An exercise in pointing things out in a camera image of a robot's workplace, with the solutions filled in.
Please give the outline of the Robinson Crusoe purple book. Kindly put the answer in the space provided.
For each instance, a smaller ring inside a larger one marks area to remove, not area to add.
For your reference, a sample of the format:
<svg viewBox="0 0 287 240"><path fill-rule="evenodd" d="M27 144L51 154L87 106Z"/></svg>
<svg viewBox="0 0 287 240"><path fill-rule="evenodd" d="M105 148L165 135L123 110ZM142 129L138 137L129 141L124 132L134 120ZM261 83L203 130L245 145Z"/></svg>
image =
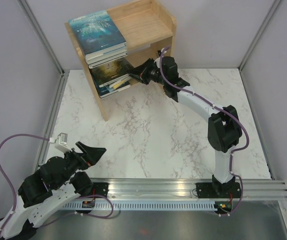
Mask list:
<svg viewBox="0 0 287 240"><path fill-rule="evenodd" d="M95 63L92 63L92 64L89 64L88 65L88 68L89 69L94 69L98 66L101 66L101 65L104 65L104 64L107 64L107 63L110 63L110 62L114 62L114 61L126 61L128 62L126 56L122 56L122 57L117 57L117 58L114 58L114 59L108 59L108 60L102 60L102 61L98 61L98 62L95 62Z"/></svg>

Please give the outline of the green gold fantasy book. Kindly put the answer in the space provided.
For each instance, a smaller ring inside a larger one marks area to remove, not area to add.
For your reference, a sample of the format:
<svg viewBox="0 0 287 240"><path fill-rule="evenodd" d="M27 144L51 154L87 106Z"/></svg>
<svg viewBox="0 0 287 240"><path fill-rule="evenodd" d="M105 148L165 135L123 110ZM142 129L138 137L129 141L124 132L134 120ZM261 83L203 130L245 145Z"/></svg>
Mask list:
<svg viewBox="0 0 287 240"><path fill-rule="evenodd" d="M129 61L116 60L90 69L90 73L93 80L99 76L117 78L128 74L127 71L132 68L134 67Z"/></svg>

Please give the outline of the Wuthering Heights dark blue book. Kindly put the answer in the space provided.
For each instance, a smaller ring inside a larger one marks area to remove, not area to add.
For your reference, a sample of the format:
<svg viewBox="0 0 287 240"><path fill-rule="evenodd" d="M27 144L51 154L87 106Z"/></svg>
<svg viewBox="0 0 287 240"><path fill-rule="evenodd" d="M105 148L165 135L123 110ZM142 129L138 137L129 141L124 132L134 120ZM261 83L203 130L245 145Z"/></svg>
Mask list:
<svg viewBox="0 0 287 240"><path fill-rule="evenodd" d="M98 92L98 95L101 99L110 96L112 94L121 92L125 89L128 89L131 86L131 84L127 81L126 83L123 83L120 87L114 89L113 87L109 87L108 85L105 86L98 86L97 84L95 84L96 90Z"/></svg>

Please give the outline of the grey white book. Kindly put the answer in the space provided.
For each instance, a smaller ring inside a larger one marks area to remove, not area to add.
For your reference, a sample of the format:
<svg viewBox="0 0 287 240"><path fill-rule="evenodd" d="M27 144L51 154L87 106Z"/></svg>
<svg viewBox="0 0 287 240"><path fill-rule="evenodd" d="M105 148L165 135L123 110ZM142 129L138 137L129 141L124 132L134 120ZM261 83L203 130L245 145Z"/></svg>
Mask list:
<svg viewBox="0 0 287 240"><path fill-rule="evenodd" d="M127 50L125 48L123 48L123 49L120 49L120 50L114 50L114 51L105 53L103 55L94 57L92 59L86 59L85 61L86 61L87 64L92 64L92 63L95 63L95 62L98 62L98 61L102 61L102 60L108 59L110 57L114 57L114 56L117 56L117 55L120 55L120 54L126 54L126 53L127 53Z"/></svg>

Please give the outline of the teal sea cover book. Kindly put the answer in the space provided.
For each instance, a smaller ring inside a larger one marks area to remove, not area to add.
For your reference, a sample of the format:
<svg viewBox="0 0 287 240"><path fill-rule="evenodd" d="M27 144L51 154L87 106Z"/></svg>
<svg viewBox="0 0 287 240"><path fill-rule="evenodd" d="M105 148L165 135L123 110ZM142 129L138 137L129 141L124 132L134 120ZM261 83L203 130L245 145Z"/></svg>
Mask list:
<svg viewBox="0 0 287 240"><path fill-rule="evenodd" d="M106 10L68 21L86 57L94 58L127 46L126 40Z"/></svg>

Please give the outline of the black Moon and Sixpence book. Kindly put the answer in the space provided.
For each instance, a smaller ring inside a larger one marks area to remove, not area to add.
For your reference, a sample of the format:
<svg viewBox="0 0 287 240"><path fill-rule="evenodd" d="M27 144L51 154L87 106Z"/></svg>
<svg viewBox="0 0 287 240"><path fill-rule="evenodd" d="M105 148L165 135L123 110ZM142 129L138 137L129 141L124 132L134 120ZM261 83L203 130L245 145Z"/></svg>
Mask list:
<svg viewBox="0 0 287 240"><path fill-rule="evenodd" d="M109 87L110 85L119 83L122 80L128 80L129 78L130 78L129 74L125 74L114 78L110 76L99 76L94 78L94 82L98 85L99 88L102 88L102 87Z"/></svg>

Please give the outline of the yellow book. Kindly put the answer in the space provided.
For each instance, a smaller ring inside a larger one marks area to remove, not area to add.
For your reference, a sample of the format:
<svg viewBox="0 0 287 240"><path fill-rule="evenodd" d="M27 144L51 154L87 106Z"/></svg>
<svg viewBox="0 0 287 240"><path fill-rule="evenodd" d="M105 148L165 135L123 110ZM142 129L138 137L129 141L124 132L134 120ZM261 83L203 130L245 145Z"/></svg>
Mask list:
<svg viewBox="0 0 287 240"><path fill-rule="evenodd" d="M119 82L118 84L115 84L112 88L114 89L114 90L116 90L116 89L118 89L118 88L120 88L120 87L123 87L123 86L126 86L126 85L128 85L129 84L129 81L127 80L127 81L122 81L122 82Z"/></svg>

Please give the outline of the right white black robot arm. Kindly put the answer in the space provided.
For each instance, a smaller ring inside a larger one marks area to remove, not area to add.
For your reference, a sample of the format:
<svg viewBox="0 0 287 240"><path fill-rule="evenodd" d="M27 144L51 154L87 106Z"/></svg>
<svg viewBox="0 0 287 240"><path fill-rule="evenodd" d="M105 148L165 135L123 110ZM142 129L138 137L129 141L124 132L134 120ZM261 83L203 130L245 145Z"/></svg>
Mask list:
<svg viewBox="0 0 287 240"><path fill-rule="evenodd" d="M202 199L240 198L241 185L231 173L230 160L230 152L242 136L237 110L232 105L217 110L197 97L190 84L179 76L173 57L164 57L161 66L149 58L142 65L128 70L128 74L145 85L150 82L162 85L169 98L190 108L207 122L207 140L215 152L215 170L211 182L196 184L197 196Z"/></svg>

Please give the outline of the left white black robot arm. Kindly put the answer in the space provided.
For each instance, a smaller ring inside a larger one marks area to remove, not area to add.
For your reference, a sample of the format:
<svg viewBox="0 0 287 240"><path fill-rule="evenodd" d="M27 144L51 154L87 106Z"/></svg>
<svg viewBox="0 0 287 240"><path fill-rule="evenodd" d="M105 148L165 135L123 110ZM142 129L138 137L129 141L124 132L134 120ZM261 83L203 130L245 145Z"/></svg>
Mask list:
<svg viewBox="0 0 287 240"><path fill-rule="evenodd" d="M24 179L12 209L0 219L0 240L28 240L66 203L93 193L94 184L85 171L96 165L106 148L78 141L80 152L76 152L61 140L56 140L54 146L64 156L51 157Z"/></svg>

